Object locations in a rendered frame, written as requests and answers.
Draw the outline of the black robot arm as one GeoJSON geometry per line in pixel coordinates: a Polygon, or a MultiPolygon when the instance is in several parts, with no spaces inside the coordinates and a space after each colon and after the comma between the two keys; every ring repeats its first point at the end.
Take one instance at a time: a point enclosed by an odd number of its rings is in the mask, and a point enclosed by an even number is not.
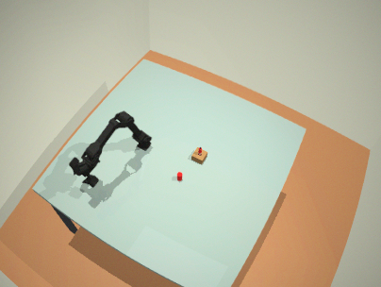
{"type": "Polygon", "coordinates": [[[116,113],[115,117],[111,118],[108,121],[107,127],[100,134],[97,140],[94,143],[91,143],[90,146],[82,154],[82,161],[74,167],[75,173],[78,176],[81,176],[84,173],[88,173],[88,171],[92,172],[93,168],[97,165],[97,163],[101,162],[99,158],[106,142],[111,137],[113,132],[119,128],[129,127],[129,129],[133,133],[132,139],[139,143],[137,147],[146,151],[150,147],[151,137],[144,131],[140,130],[134,124],[134,122],[135,119],[131,115],[126,113],[124,110],[116,113]],[[117,122],[117,119],[120,122],[117,122]]]}

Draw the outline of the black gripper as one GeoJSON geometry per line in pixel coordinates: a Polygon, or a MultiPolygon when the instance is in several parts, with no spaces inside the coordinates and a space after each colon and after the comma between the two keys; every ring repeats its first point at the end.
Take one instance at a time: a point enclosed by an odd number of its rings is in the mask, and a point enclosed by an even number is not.
{"type": "MultiPolygon", "coordinates": [[[[69,163],[69,165],[74,170],[74,167],[80,162],[77,158],[72,159],[72,161],[69,163]]],[[[82,181],[82,183],[90,184],[92,187],[95,187],[96,183],[99,181],[99,178],[96,176],[90,175],[90,171],[88,173],[82,174],[84,177],[87,177],[85,180],[82,181]]]]}

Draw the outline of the orange block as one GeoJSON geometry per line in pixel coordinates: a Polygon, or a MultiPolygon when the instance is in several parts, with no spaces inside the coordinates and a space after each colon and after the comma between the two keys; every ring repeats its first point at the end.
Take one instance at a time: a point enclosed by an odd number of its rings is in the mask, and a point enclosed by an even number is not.
{"type": "Polygon", "coordinates": [[[207,157],[207,151],[203,150],[202,149],[202,153],[201,155],[198,155],[198,151],[199,151],[199,147],[197,147],[195,149],[195,151],[193,152],[193,154],[191,155],[191,159],[200,163],[200,164],[203,164],[204,160],[206,159],[207,157]]]}

